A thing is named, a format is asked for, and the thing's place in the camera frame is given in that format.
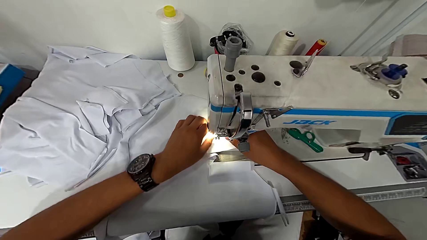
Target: thread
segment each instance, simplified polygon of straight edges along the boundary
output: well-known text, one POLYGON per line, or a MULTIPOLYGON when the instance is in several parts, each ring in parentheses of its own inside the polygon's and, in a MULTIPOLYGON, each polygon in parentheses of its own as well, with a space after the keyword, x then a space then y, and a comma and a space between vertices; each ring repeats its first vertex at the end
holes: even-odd
MULTIPOLYGON (((167 10, 171 12, 172 6, 165 7, 168 7, 167 10)), ((169 67, 176 71, 192 68, 195 60, 190 35, 184 22, 185 14, 175 9, 175 16, 167 17, 165 9, 162 8, 156 12, 156 16, 160 21, 163 48, 169 67)))
POLYGON ((286 56, 292 53, 299 38, 292 31, 282 30, 274 36, 269 56, 286 56))

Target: watch strap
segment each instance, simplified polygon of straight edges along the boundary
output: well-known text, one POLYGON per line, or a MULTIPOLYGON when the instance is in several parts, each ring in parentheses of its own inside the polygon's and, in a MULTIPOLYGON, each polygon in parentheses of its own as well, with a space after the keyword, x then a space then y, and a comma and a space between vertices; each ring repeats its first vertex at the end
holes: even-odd
POLYGON ((156 158, 154 157, 154 155, 150 154, 149 165, 145 167, 144 172, 139 175, 137 180, 135 181, 144 192, 148 192, 154 187, 158 186, 158 184, 155 183, 153 178, 151 177, 151 172, 153 171, 155 161, 156 158))

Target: watch face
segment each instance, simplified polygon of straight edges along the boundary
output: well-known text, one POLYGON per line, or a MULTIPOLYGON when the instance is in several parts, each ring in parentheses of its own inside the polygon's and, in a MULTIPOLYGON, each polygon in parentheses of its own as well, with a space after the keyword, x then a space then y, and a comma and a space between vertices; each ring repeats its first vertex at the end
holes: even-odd
POLYGON ((148 154, 142 154, 136 157, 132 162, 129 164, 128 172, 129 173, 137 173, 141 171, 142 169, 147 166, 148 162, 150 160, 150 155, 148 154))

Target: yellow spool cap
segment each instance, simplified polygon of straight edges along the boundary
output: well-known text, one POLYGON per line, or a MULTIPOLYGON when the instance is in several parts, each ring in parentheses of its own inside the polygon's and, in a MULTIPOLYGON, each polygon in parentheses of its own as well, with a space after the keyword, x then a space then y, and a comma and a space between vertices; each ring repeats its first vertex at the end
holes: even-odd
POLYGON ((164 6, 163 7, 163 13, 168 18, 175 17, 175 15, 176 15, 175 8, 173 6, 171 6, 171 5, 164 6))
POLYGON ((322 46, 324 46, 324 45, 326 45, 328 42, 327 42, 326 40, 324 40, 324 39, 319 39, 319 40, 317 40, 317 43, 318 43, 318 44, 320 44, 320 45, 322 45, 322 46))

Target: red thread spool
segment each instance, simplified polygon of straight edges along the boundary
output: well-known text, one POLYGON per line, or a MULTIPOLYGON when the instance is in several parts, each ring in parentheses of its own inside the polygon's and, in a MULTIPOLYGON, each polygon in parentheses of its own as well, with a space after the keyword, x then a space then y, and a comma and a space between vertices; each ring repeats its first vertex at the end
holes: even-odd
POLYGON ((313 46, 311 46, 310 50, 308 50, 308 52, 305 55, 306 56, 311 56, 311 55, 313 55, 313 53, 316 50, 318 50, 316 56, 319 55, 319 53, 325 48, 325 46, 326 46, 327 43, 328 42, 325 41, 324 39, 317 40, 317 42, 315 42, 313 44, 313 46))

